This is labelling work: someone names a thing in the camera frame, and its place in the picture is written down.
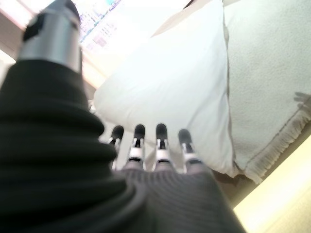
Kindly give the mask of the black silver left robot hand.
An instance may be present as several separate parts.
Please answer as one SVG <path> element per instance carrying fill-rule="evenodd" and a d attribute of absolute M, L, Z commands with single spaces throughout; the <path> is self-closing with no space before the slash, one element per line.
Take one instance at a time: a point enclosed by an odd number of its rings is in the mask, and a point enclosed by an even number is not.
<path fill-rule="evenodd" d="M 0 88 L 0 230 L 3 233 L 242 233 L 214 175 L 179 132 L 183 173 L 167 128 L 156 127 L 154 169 L 144 169 L 143 125 L 114 170 L 122 127 L 99 141 L 88 109 L 80 17 L 55 0 L 28 24 Z"/>

